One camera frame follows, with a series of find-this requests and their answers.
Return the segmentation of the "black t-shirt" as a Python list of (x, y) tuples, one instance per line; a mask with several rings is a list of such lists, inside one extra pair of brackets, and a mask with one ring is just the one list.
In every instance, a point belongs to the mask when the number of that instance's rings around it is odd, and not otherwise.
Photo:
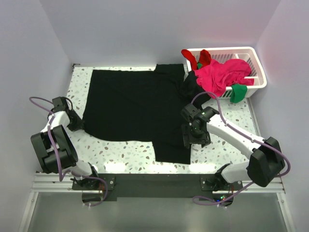
[(151, 142), (160, 162), (189, 164), (181, 110), (210, 99), (182, 64), (153, 71), (93, 70), (83, 114), (86, 133), (106, 141)]

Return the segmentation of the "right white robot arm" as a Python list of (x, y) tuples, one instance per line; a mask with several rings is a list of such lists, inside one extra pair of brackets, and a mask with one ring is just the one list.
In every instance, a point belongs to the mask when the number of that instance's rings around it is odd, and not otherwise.
[(269, 137), (256, 136), (225, 120), (220, 111), (212, 107), (203, 110), (192, 104), (181, 111), (186, 123), (182, 125), (183, 143), (205, 147), (211, 144), (214, 134), (235, 147), (248, 162), (223, 165), (209, 180), (212, 190), (225, 190), (238, 181), (252, 181), (260, 187), (266, 187), (285, 168), (279, 142)]

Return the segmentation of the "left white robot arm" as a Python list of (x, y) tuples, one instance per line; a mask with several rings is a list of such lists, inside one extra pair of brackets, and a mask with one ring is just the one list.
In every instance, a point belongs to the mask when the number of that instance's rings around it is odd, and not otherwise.
[(44, 173), (58, 174), (62, 181), (66, 174), (82, 188), (95, 190), (100, 186), (96, 168), (89, 162), (78, 158), (77, 151), (66, 129), (78, 131), (83, 122), (74, 110), (51, 111), (48, 122), (41, 132), (31, 136), (30, 140)]

